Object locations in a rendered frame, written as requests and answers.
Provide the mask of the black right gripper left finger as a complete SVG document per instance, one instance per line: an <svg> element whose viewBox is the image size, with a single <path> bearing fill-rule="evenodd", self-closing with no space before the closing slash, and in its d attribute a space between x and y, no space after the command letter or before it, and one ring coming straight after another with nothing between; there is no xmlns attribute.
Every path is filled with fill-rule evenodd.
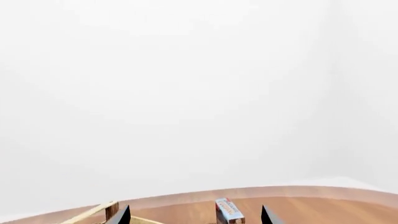
<svg viewBox="0 0 398 224"><path fill-rule="evenodd" d="M120 209L114 216L112 216L106 224L130 224L131 213L129 205Z"/></svg>

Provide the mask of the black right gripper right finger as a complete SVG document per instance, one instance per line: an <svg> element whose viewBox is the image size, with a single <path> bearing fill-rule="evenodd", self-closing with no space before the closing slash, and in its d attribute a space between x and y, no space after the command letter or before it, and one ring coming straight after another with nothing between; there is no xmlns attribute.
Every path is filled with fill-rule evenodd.
<svg viewBox="0 0 398 224"><path fill-rule="evenodd" d="M262 206L261 222L262 224L285 224L283 220L264 205Z"/></svg>

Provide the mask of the blue and red carton box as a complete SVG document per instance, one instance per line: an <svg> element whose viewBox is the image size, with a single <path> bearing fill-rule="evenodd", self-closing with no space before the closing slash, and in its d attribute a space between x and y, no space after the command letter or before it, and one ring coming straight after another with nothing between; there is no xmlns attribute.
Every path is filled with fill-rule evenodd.
<svg viewBox="0 0 398 224"><path fill-rule="evenodd" d="M215 200L216 224L246 224L246 218L228 198Z"/></svg>

